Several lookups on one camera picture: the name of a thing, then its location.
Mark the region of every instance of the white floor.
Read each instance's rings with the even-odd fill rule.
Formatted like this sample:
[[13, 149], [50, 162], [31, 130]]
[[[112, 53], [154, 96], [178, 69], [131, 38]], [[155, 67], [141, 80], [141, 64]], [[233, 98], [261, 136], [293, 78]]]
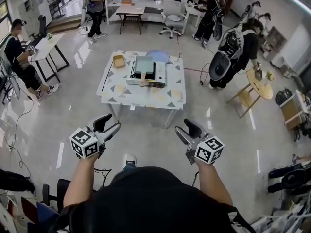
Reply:
[[[85, 34], [83, 31], [67, 32], [58, 46], [70, 62], [70, 67], [59, 73], [59, 91], [41, 102], [34, 99], [34, 108], [18, 121], [15, 147], [29, 167], [39, 197], [44, 183], [51, 186], [51, 193], [55, 195], [58, 179], [71, 179], [73, 175], [78, 159], [71, 150], [69, 136], [92, 118], [108, 113], [107, 107], [101, 104], [100, 97], [95, 93], [112, 52], [159, 49], [169, 55], [180, 56], [184, 67], [194, 70], [201, 70], [213, 57], [210, 51], [201, 47], [200, 42], [191, 38], [196, 30], [191, 25], [178, 39], [176, 35], [173, 39], [169, 39], [168, 34], [159, 35], [163, 27], [161, 24], [145, 23], [142, 35], [139, 35], [136, 24], [126, 24], [119, 35], [119, 26], [117, 23], [101, 25], [108, 36], [99, 39], [96, 44], [90, 44], [86, 36], [81, 35]], [[216, 52], [217, 47], [218, 43], [211, 39], [210, 49]], [[263, 62], [263, 68], [272, 69], [266, 62]], [[187, 103], [176, 114], [170, 127], [162, 129], [167, 111], [139, 107], [130, 110], [126, 107], [121, 112], [121, 130], [106, 145], [106, 152], [95, 166], [112, 169], [106, 183], [109, 184], [121, 170], [123, 155], [133, 153], [137, 156], [138, 166], [160, 166], [184, 183], [192, 184], [197, 167], [190, 165], [185, 157], [186, 148], [175, 135], [174, 127], [183, 126], [185, 118], [196, 120], [225, 143], [223, 155], [215, 166], [234, 205], [246, 220], [252, 222], [261, 214], [270, 213], [279, 202], [281, 193], [268, 195], [266, 192], [267, 173], [280, 165], [290, 164], [293, 153], [309, 154], [309, 140], [302, 137], [294, 143], [274, 99], [260, 99], [252, 113], [239, 119], [236, 111], [241, 113], [245, 108], [238, 101], [228, 105], [225, 102], [247, 84], [245, 74], [236, 75], [226, 89], [212, 91], [207, 87], [208, 79], [201, 86], [200, 72], [188, 69], [185, 70]], [[273, 71], [276, 75], [272, 83], [274, 95], [284, 87], [294, 91], [292, 80]], [[57, 80], [53, 78], [49, 83], [57, 83]], [[13, 95], [11, 103], [1, 105], [0, 131], [5, 133], [9, 142], [14, 139], [17, 118], [32, 105], [24, 94], [21, 96], [17, 100]], [[63, 144], [63, 153], [59, 154]], [[0, 167], [28, 176], [26, 168], [18, 168], [16, 151], [12, 152], [10, 161], [10, 152], [1, 134], [0, 147]], [[102, 181], [102, 176], [95, 174], [95, 189], [101, 186]]]

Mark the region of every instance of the wooden table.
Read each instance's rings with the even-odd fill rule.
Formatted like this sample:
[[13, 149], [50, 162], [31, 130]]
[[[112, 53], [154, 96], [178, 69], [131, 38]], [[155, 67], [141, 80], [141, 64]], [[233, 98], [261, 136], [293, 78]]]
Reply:
[[[243, 115], [239, 116], [240, 118], [245, 116], [245, 114], [254, 106], [254, 104], [260, 99], [260, 97], [267, 100], [270, 100], [273, 97], [273, 90], [271, 85], [270, 84], [265, 85], [261, 81], [256, 79], [255, 71], [253, 69], [250, 69], [246, 74], [249, 84], [226, 102], [229, 103], [232, 100], [234, 100], [237, 96], [239, 96], [241, 103], [247, 108], [246, 111], [243, 113]], [[249, 91], [247, 91], [247, 88], [250, 86], [252, 86], [252, 88]], [[254, 101], [250, 94], [251, 91], [256, 91], [258, 94], [257, 98]]]
[[121, 34], [121, 29], [124, 26], [124, 22], [126, 20], [135, 20], [138, 23], [139, 32], [141, 34], [141, 28], [140, 28], [140, 23], [142, 25], [141, 15], [144, 14], [145, 8], [146, 8], [146, 6], [137, 6], [137, 5], [132, 6], [130, 4], [121, 5], [116, 10], [116, 14], [119, 15], [120, 20], [121, 20], [121, 26], [120, 26], [119, 34]]
[[[37, 64], [38, 66], [38, 69], [44, 79], [44, 81], [46, 82], [47, 80], [51, 79], [52, 77], [56, 77], [57, 80], [60, 82], [57, 74], [55, 73], [55, 71], [53, 70], [50, 62], [48, 61], [48, 58], [47, 56], [49, 56], [55, 66], [55, 69], [57, 72], [61, 71], [62, 69], [66, 68], [69, 66], [69, 62], [67, 61], [67, 59], [64, 57], [63, 53], [61, 52], [61, 50], [58, 48], [57, 46], [57, 43], [59, 42], [59, 40], [64, 36], [65, 34], [62, 33], [62, 34], [56, 34], [56, 35], [53, 35], [52, 38], [50, 40], [48, 40], [47, 38], [43, 38], [40, 40], [40, 42], [36, 45], [36, 48], [38, 49], [38, 52], [36, 54], [34, 54], [33, 56], [31, 57], [28, 57], [28, 61], [32, 62], [32, 61], [35, 61], [35, 63]], [[51, 50], [55, 48], [56, 51], [59, 53], [59, 55], [61, 56], [61, 58], [64, 60], [65, 62], [65, 65], [63, 65], [62, 67], [60, 68], [57, 68], [56, 67], [56, 64], [54, 62], [54, 60], [52, 59], [51, 55], [50, 55], [50, 52]], [[49, 77], [45, 77], [44, 75], [44, 72], [42, 71], [42, 68], [40, 66], [40, 63], [39, 61], [42, 61], [42, 60], [46, 60], [46, 62], [48, 63], [50, 69], [52, 70], [53, 74]]]

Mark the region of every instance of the wooden tray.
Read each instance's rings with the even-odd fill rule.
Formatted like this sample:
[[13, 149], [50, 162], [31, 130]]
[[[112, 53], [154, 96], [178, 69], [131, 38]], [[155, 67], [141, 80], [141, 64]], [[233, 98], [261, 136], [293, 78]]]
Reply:
[[113, 66], [115, 68], [125, 67], [125, 60], [123, 55], [115, 55], [113, 56]]

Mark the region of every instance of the sneaker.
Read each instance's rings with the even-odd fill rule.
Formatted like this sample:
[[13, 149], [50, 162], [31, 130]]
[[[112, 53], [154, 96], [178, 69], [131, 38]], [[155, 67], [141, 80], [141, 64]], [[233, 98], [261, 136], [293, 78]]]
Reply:
[[107, 33], [96, 34], [94, 38], [95, 39], [99, 39], [99, 38], [102, 38], [102, 37], [104, 37], [106, 35], [107, 35]]
[[41, 101], [43, 99], [43, 94], [44, 94], [44, 92], [38, 91], [38, 95], [37, 95], [38, 101]]
[[123, 167], [126, 166], [128, 163], [133, 163], [136, 166], [136, 157], [132, 154], [125, 154], [123, 159]]
[[208, 41], [202, 39], [202, 47], [207, 48]]
[[96, 43], [97, 42], [97, 40], [94, 37], [88, 37], [88, 39], [89, 39], [89, 41], [91, 43]]
[[50, 89], [47, 91], [48, 96], [52, 95], [55, 91], [57, 91], [59, 88], [59, 85], [50, 85]]
[[215, 88], [213, 86], [211, 86], [210, 84], [208, 85], [209, 89], [211, 90], [215, 90]]
[[195, 36], [195, 34], [192, 35], [192, 38], [195, 39], [196, 41], [200, 40], [198, 37]]

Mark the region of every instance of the black pants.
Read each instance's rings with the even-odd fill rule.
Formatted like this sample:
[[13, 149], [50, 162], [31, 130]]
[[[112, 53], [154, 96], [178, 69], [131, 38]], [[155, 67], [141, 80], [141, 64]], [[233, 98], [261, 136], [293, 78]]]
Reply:
[[101, 30], [100, 30], [100, 24], [102, 23], [102, 11], [100, 12], [88, 12], [89, 15], [92, 17], [93, 20], [93, 24], [91, 27], [91, 30], [88, 33], [88, 37], [93, 37], [94, 34], [101, 34]]
[[42, 81], [33, 65], [24, 68], [12, 66], [12, 71], [24, 81], [27, 89], [32, 88], [36, 91], [42, 85]]
[[34, 184], [21, 174], [0, 169], [0, 189], [13, 192], [30, 191], [34, 192]]
[[214, 22], [210, 16], [203, 17], [201, 20], [198, 30], [195, 33], [195, 37], [201, 39], [203, 38], [205, 41], [209, 41], [210, 36], [213, 33]]
[[235, 63], [237, 62], [238, 59], [233, 59], [231, 60], [231, 65], [229, 67], [229, 70], [227, 73], [218, 81], [209, 80], [209, 83], [212, 87], [216, 88], [225, 88], [226, 85], [233, 79], [234, 75], [241, 70], [241, 68], [238, 68], [235, 66]]

